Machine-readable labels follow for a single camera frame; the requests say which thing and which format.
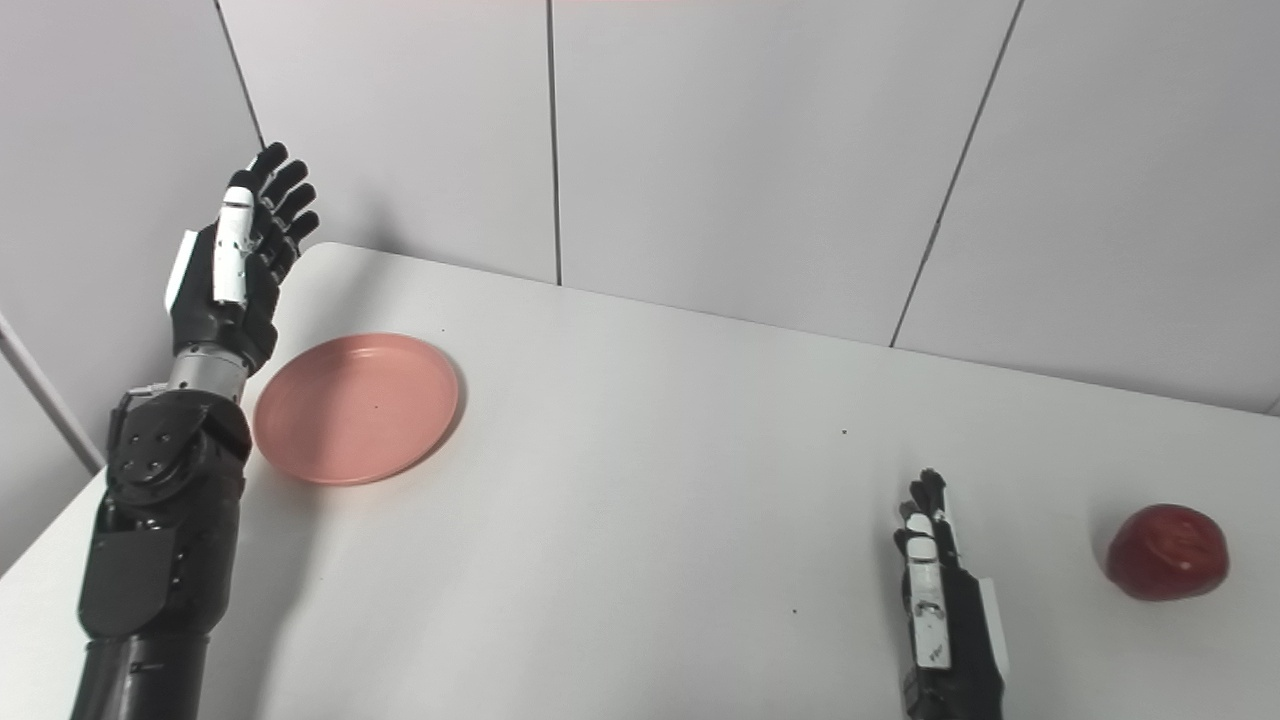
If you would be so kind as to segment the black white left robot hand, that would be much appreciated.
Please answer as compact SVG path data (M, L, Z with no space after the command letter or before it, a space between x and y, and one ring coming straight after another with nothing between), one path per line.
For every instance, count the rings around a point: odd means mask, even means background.
M220 348L248 373L273 355L280 287L320 225L308 167L269 143L228 181L212 223L186 231L164 304L172 351Z

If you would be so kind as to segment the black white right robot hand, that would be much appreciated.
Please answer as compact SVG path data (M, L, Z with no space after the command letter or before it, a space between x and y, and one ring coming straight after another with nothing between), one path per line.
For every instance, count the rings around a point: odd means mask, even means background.
M948 486L925 468L908 487L893 533L911 664L909 719L1002 719L1009 652L995 584L963 566Z

